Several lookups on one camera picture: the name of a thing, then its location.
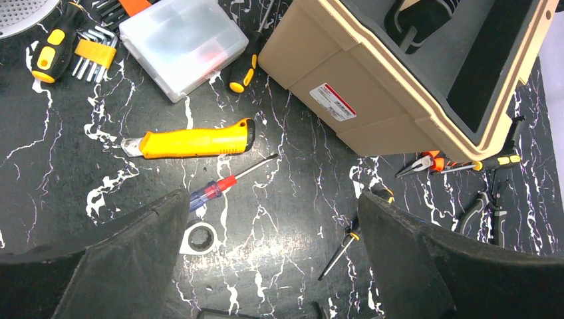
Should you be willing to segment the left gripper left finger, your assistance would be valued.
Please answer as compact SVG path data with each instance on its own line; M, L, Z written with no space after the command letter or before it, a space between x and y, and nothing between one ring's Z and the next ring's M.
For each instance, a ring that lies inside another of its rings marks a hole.
M87 231L1 255L1 317L159 318L189 210L189 193L178 189Z

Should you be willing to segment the long black yellow screwdriver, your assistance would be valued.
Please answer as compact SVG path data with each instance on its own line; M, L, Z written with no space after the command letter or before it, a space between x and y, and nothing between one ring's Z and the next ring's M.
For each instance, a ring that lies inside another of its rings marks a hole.
M520 163L521 163L521 156L517 154L511 154L508 156L498 156L498 157L494 156L488 159L484 159L482 161L473 161L468 165L445 169L443 171L436 172L436 174L446 174L446 173L452 173L452 172L464 171L464 170L483 171L483 170L505 169L505 168L516 166L517 164Z

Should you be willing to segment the small black yellow screwdriver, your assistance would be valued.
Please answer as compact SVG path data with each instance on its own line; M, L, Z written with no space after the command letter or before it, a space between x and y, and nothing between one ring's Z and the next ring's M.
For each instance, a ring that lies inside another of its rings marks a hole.
M390 189L379 189L379 190L372 190L373 195L380 197L381 199L387 201L388 203L392 203L394 201L394 194ZM345 231L345 237L340 245L340 247L336 250L334 255L331 257L330 261L323 269L322 273L318 277L318 281L322 281L327 274L332 270L335 266L337 261L344 255L347 249L354 241L360 240L360 224L358 214L354 216L350 227Z

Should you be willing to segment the tan plastic tool box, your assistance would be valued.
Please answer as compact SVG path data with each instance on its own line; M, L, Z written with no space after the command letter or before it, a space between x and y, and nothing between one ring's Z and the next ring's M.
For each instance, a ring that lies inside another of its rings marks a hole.
M385 22L402 50L417 50L452 18L457 1L398 1ZM456 161L503 147L514 90L527 82L557 10L540 1L478 145L455 127L411 72L343 1L294 1L258 57L260 67L360 156L440 150Z

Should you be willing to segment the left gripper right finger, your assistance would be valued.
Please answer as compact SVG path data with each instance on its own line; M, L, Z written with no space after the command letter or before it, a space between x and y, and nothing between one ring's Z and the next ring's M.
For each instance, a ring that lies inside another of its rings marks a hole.
M563 259L481 243L369 192L358 218L387 318L563 317Z

